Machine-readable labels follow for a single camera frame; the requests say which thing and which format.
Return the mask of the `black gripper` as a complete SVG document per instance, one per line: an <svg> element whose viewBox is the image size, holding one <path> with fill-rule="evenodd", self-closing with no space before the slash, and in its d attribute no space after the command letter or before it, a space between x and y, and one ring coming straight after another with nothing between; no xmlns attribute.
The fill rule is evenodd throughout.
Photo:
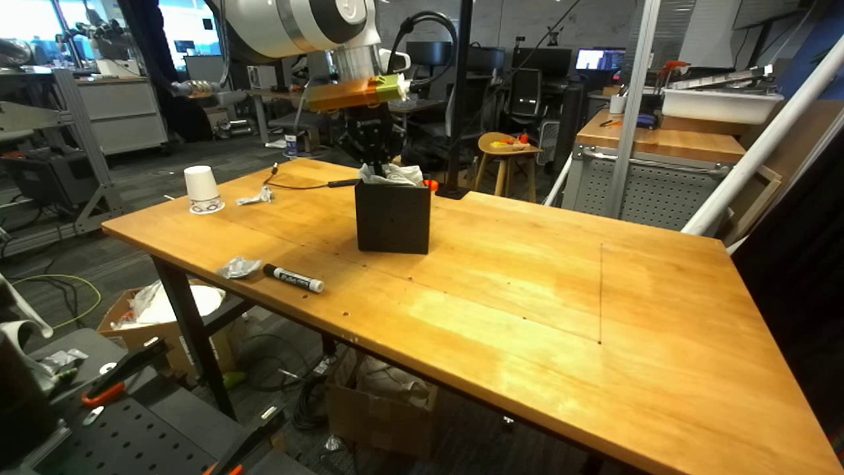
<svg viewBox="0 0 844 475"><path fill-rule="evenodd" d="M394 152L389 112L384 105L347 109L342 114L340 148L375 175L383 175Z"/></svg>

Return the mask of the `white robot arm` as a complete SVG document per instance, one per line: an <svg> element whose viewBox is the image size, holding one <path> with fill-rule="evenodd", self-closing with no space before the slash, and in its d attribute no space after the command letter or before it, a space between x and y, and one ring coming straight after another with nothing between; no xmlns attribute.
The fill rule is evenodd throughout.
<svg viewBox="0 0 844 475"><path fill-rule="evenodd" d="M236 60L278 60L326 53L336 79L310 85L303 105L347 118L346 148L383 170L389 158L389 112L409 81L380 55L375 0L204 0Z"/></svg>

